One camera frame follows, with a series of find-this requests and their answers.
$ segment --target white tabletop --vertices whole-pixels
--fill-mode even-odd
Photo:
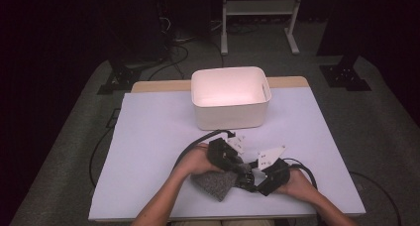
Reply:
[[[338,208],[347,214],[365,213],[311,89],[273,88],[271,94],[262,126],[234,130],[246,137],[246,152],[241,155],[244,161],[254,161],[258,151],[284,145],[287,149],[281,157],[297,159],[311,169],[321,193]],[[89,220],[134,219],[164,183],[178,155],[207,133],[196,127],[189,91],[126,94]],[[310,205],[286,195],[265,197],[238,188],[232,188],[219,202],[188,179],[170,219],[314,213]]]

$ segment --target dark background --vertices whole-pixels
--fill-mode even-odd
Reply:
[[[189,1],[183,3],[197,6],[203,20],[220,19],[221,0]],[[165,58],[158,13],[174,17],[174,25],[182,26],[188,19],[185,7],[175,0],[164,2],[168,5],[157,9],[156,0],[0,0],[1,225],[10,222],[31,187],[94,69],[110,57]],[[318,55],[344,55],[357,49],[379,69],[419,124],[416,3],[302,0],[298,19],[328,19]]]

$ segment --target white metal frame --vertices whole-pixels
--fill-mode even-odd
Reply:
[[[223,0],[221,53],[228,54],[228,35],[226,33],[227,16],[236,15],[291,15],[290,24],[284,28],[291,52],[299,54],[293,37],[294,24],[301,0],[262,0],[262,1],[228,1]]]

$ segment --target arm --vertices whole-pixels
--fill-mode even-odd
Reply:
[[[185,179],[192,173],[220,171],[206,157],[206,144],[199,144],[186,154],[166,182],[136,217],[132,226],[165,225]]]
[[[338,209],[327,197],[314,188],[299,169],[290,170],[289,182],[282,185],[277,192],[288,194],[310,203],[330,226],[358,225],[355,221],[340,211],[340,209]]]

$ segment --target gray carpet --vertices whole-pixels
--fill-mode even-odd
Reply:
[[[306,77],[348,169],[370,177],[389,193],[401,215],[402,225],[419,225],[419,128],[386,86],[377,68],[362,57],[355,69],[372,91],[348,92],[328,86],[318,66],[335,64],[340,56],[315,56],[325,24],[296,24],[294,35],[301,51],[298,56],[291,54],[283,27],[261,25],[253,33],[230,35],[229,54],[223,56],[224,66],[255,65],[267,76]],[[183,33],[179,38],[187,38],[186,35]],[[219,35],[213,36],[217,46],[219,39]],[[185,78],[189,79],[197,69],[221,66],[215,45],[198,40],[183,46],[189,51],[188,58],[179,64]],[[184,54],[184,50],[174,49],[173,60],[181,59]],[[157,69],[158,66],[145,70],[141,80],[148,79]],[[108,62],[104,62],[87,82],[12,225],[99,224],[87,220],[93,189],[88,174],[89,159],[107,130],[105,126],[113,109],[121,106],[124,95],[124,91],[96,94],[110,71]],[[180,75],[169,67],[154,79],[180,79]],[[112,132],[95,155],[95,180],[106,159],[111,138]],[[356,220],[361,225],[396,225],[395,210],[379,187],[358,175],[353,175],[353,180],[367,210],[366,215]],[[314,225],[315,220],[299,218],[289,222]]]

